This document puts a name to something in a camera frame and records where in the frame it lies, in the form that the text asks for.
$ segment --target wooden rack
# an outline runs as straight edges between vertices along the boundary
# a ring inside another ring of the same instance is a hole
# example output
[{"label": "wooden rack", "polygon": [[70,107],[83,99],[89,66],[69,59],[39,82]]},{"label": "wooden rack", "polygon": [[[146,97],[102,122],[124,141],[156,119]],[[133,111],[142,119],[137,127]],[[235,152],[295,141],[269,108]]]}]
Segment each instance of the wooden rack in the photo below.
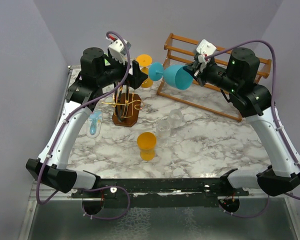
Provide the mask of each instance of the wooden rack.
[{"label": "wooden rack", "polygon": [[[173,53],[176,52],[176,53],[181,53],[181,54],[185,54],[185,55],[192,56],[192,57],[194,56],[194,53],[191,52],[191,51],[173,46],[173,40],[181,41],[181,42],[184,42],[184,43],[189,43],[189,44],[192,44],[192,45],[197,45],[199,43],[199,41],[197,41],[197,40],[193,40],[193,39],[190,39],[190,38],[187,38],[187,37],[178,36],[178,35],[174,35],[173,33],[170,33],[169,37],[167,38],[167,40],[165,41],[165,44],[164,44],[164,50],[167,50],[166,58],[165,58],[165,61],[163,63],[164,69],[166,69],[167,67],[170,66],[171,60],[181,62],[183,64],[189,64],[189,63],[193,62],[191,60],[187,60],[187,59],[184,59],[184,58],[173,55]],[[216,46],[217,51],[222,51],[224,49],[225,49],[224,47]],[[260,71],[257,72],[256,78],[255,78],[256,83],[259,83],[261,78],[266,79],[269,76],[270,71],[271,71],[271,63],[272,63],[271,59],[264,59],[264,58],[260,58],[260,57],[259,57],[259,59],[260,59],[260,64],[262,64],[263,67]],[[227,66],[227,64],[228,64],[228,62],[220,60],[220,59],[216,59],[216,58],[215,58],[215,62],[217,64],[223,65],[223,66]],[[227,114],[227,113],[224,113],[224,112],[217,111],[217,110],[212,109],[212,108],[208,108],[208,107],[205,107],[205,106],[202,106],[202,105],[199,105],[199,104],[195,104],[193,102],[186,101],[186,100],[183,100],[181,98],[177,98],[177,97],[171,96],[169,94],[166,94],[166,93],[162,92],[164,84],[165,84],[165,80],[162,79],[162,82],[161,82],[160,86],[158,87],[158,89],[156,91],[157,95],[162,96],[162,97],[166,97],[166,98],[169,98],[169,99],[172,99],[172,100],[184,103],[184,104],[188,104],[190,106],[197,107],[197,108],[200,108],[200,109],[203,109],[203,110],[206,110],[206,111],[209,111],[209,112],[212,112],[212,113],[215,113],[215,114],[218,114],[218,115],[230,118],[230,119],[234,119],[234,120],[237,120],[238,122],[241,122],[241,120],[242,120],[242,116],[240,115],[240,113],[238,113],[237,116],[233,116],[233,115],[230,115],[230,114]],[[193,80],[193,84],[198,85],[198,83],[195,80]],[[205,87],[220,92],[220,88],[218,88],[216,86],[213,86],[211,84],[206,84]]]}]

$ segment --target blue cup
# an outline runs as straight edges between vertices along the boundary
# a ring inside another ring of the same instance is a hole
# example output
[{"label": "blue cup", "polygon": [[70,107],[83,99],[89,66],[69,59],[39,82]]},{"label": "blue cup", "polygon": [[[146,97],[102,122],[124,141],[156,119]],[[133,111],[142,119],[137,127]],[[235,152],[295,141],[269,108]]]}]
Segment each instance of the blue cup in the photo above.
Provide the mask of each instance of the blue cup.
[{"label": "blue cup", "polygon": [[164,81],[179,90],[188,89],[193,77],[184,70],[185,65],[172,65],[163,72]]}]

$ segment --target gray wall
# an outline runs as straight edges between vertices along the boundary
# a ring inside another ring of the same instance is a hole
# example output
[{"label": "gray wall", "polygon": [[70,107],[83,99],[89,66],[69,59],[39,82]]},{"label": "gray wall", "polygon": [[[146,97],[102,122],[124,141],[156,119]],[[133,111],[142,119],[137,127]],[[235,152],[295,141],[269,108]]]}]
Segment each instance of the gray wall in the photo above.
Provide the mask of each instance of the gray wall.
[{"label": "gray wall", "polygon": [[[285,130],[300,153],[300,0],[284,0],[262,38],[275,49],[276,105]],[[258,45],[256,52],[270,57],[263,45]],[[269,85],[271,81],[260,83]],[[294,193],[300,196],[300,187]],[[295,203],[300,216],[300,201]]]},{"label": "gray wall", "polygon": [[17,239],[36,158],[50,137],[67,65],[32,0],[0,1],[0,240]]},{"label": "gray wall", "polygon": [[117,31],[131,42],[131,55],[162,62],[169,33],[220,46],[261,38],[282,0],[34,0],[68,65],[84,49],[107,48]]}]

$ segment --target white marble surface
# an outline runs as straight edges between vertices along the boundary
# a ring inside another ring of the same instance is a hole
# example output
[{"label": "white marble surface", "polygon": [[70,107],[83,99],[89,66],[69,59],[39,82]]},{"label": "white marble surface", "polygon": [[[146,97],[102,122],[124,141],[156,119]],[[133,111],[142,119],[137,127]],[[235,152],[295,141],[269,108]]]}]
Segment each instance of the white marble surface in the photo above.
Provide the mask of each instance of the white marble surface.
[{"label": "white marble surface", "polygon": [[[79,71],[72,71],[70,84]],[[68,168],[86,170],[102,178],[199,178],[218,177],[233,168],[265,169],[270,164],[249,124],[157,96],[159,84],[160,81],[151,88],[135,91],[145,107],[139,112],[137,124],[131,128],[115,126],[112,122],[114,109],[99,102],[96,108],[103,112],[100,135],[88,138],[86,125],[82,127],[70,154]],[[178,91],[165,84],[163,92],[237,114],[220,92],[205,87],[194,85],[186,91]],[[139,134],[155,133],[156,122],[167,118],[172,109],[180,109],[183,113],[177,137],[170,138],[168,147],[157,147],[153,160],[143,161],[137,146]]]}]

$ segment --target table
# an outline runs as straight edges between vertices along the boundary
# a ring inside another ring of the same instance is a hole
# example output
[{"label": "table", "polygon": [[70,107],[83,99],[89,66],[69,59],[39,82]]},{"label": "table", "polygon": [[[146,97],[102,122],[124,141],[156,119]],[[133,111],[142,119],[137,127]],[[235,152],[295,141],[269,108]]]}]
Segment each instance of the table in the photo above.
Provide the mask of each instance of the table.
[{"label": "table", "polygon": [[[80,69],[72,71],[70,83]],[[157,96],[160,81],[150,88],[138,88],[145,107],[131,128],[115,126],[113,107],[99,102],[103,112],[100,135],[86,136],[83,125],[71,151],[68,168],[97,174],[102,178],[209,178],[219,177],[233,168],[266,169],[269,157],[253,128],[245,121],[236,122],[202,109]],[[195,103],[204,103],[219,111],[237,111],[220,92],[193,85],[179,91],[165,84],[164,92]],[[111,102],[112,97],[105,99]],[[170,110],[180,109],[183,123],[168,147],[156,148],[156,157],[147,162],[140,158],[137,138],[143,132],[155,133],[156,122],[167,118]]]}]

